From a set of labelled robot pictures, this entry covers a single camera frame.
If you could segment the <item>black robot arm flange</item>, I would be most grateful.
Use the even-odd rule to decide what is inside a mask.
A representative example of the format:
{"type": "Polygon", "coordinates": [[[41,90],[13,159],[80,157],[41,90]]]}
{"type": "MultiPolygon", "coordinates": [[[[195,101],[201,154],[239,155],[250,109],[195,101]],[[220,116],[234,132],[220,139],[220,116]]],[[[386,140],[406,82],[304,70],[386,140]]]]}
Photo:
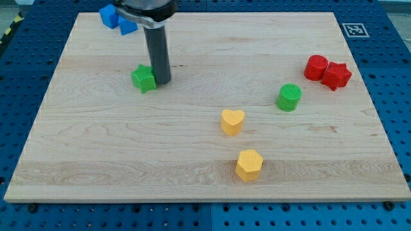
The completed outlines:
{"type": "Polygon", "coordinates": [[[125,19],[157,29],[178,11],[177,0],[113,0],[116,13],[125,19]]]}

